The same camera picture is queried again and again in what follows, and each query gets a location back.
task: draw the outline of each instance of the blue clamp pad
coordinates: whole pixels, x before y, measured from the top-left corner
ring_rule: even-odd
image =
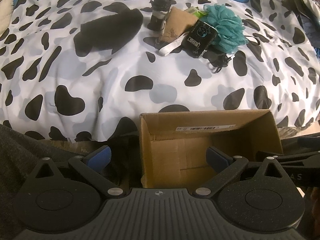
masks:
[[[84,164],[95,172],[100,173],[111,161],[111,149],[109,146],[102,146],[83,158]]]
[[[217,173],[220,173],[233,163],[232,157],[213,146],[207,149],[205,157],[208,165],[210,165]]]

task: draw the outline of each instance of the barcode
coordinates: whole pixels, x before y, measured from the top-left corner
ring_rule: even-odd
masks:
[[[195,126],[195,127],[177,127],[176,131],[197,131],[197,130],[213,130],[213,129],[224,129],[236,126],[232,125],[219,125],[219,126]]]

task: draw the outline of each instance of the dark fabric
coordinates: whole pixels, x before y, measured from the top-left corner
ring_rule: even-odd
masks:
[[[0,240],[11,240],[23,230],[13,213],[12,202],[38,160],[50,157],[63,162],[73,156],[74,153],[47,146],[0,125]]]

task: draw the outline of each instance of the white strap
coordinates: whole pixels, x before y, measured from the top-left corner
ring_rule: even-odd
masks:
[[[184,37],[186,37],[189,34],[189,32],[185,32],[183,33],[179,38],[177,38],[176,40],[174,40],[173,42],[169,43],[168,45],[164,46],[163,48],[161,48],[159,50],[159,53],[162,56],[167,56],[169,55],[169,53],[171,51],[173,51],[174,49],[176,49],[177,47],[179,47],[184,39]]]

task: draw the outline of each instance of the bed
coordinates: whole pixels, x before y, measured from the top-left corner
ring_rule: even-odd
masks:
[[[215,3],[250,36],[219,73],[209,52],[157,53],[150,0],[19,0],[0,37],[0,123],[74,142],[136,132],[146,112],[270,109],[279,127],[315,121],[320,65],[296,16],[282,0],[172,0],[180,9]],[[144,20],[132,40],[77,54],[81,24],[134,8]]]

